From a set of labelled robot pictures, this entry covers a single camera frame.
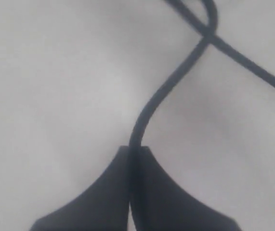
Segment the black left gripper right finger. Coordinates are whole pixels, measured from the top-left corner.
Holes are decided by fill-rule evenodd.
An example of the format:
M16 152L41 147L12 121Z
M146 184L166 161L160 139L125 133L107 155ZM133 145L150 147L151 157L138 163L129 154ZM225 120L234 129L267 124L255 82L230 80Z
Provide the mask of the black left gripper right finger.
M232 218L198 201L162 168L147 146L133 155L130 205L138 231L239 231Z

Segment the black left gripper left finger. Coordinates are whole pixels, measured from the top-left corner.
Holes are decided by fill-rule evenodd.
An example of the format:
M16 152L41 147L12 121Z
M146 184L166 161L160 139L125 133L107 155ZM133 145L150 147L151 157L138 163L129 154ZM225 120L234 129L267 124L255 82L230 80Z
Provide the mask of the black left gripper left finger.
M119 147L103 174L80 196L38 219L33 231L125 231L129 213L129 149Z

